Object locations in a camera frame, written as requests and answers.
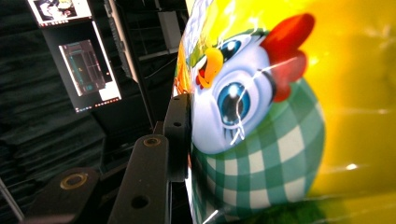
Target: metal pole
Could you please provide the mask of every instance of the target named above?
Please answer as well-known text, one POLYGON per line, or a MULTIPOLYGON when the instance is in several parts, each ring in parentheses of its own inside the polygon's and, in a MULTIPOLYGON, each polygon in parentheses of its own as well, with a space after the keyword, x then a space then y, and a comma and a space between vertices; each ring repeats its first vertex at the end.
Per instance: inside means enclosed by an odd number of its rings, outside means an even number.
POLYGON ((11 207, 12 211, 14 212, 14 215, 17 217, 18 221, 23 221, 24 214, 21 211, 20 207, 15 202, 12 195, 9 193, 9 191, 8 191, 6 185, 3 183, 3 180, 1 179, 1 177, 0 177, 0 190, 1 190, 1 193, 3 194, 3 197, 6 199, 9 207, 11 207))

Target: red comb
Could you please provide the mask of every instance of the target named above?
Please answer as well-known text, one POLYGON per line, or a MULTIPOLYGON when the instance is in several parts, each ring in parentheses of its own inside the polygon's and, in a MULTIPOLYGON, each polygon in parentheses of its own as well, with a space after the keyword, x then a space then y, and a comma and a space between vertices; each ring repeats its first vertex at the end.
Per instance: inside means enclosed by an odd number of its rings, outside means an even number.
POLYGON ((315 19, 310 14, 293 16, 278 24, 262 41, 276 83, 275 102, 286 100, 290 95, 290 83, 303 76, 307 59, 298 48, 311 34, 314 24, 315 19))

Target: blue eye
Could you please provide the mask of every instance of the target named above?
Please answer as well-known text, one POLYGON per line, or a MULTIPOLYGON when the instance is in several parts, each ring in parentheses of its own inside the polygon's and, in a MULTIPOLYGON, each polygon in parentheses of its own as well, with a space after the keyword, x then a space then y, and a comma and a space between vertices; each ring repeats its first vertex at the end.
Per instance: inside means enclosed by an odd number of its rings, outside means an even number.
POLYGON ((218 107, 224 124, 237 124, 250 108, 250 97, 245 87, 236 82, 225 86, 219 93, 218 107))
POLYGON ((235 53, 241 48, 242 43, 239 40, 232 40, 221 46, 220 51, 224 57, 224 62, 231 59, 235 53))

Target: monitor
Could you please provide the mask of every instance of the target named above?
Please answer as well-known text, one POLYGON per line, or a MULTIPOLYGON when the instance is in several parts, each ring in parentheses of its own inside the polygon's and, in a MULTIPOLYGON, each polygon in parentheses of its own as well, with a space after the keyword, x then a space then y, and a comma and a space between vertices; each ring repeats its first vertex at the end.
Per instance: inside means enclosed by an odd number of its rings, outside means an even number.
POLYGON ((27 0, 77 113, 121 100, 87 0, 27 0))
POLYGON ((41 28, 88 21, 92 18, 87 0, 27 0, 41 28))

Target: cartoon eye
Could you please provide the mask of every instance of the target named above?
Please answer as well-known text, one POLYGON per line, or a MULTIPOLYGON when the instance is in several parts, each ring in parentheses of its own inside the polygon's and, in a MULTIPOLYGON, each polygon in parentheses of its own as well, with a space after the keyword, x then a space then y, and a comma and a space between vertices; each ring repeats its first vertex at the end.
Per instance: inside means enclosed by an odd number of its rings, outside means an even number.
POLYGON ((250 108, 250 97, 240 83, 231 83, 224 87, 218 98, 218 107, 222 122, 233 126, 240 122, 250 108))
POLYGON ((239 35, 220 45, 219 50, 223 55, 224 62, 227 62, 239 52, 250 41, 250 38, 250 35, 239 35))

